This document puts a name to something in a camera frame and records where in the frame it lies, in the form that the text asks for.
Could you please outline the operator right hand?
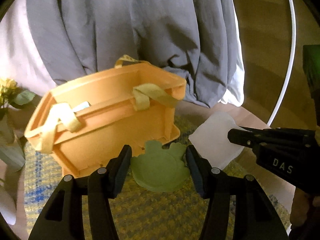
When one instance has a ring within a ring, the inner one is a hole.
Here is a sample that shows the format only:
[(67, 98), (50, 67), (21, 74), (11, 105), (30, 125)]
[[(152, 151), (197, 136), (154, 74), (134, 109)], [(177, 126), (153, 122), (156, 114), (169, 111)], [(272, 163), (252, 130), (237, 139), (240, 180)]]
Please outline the operator right hand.
[(310, 197), (301, 189), (296, 188), (291, 206), (291, 228), (302, 226), (304, 224), (311, 206), (319, 207), (319, 196)]

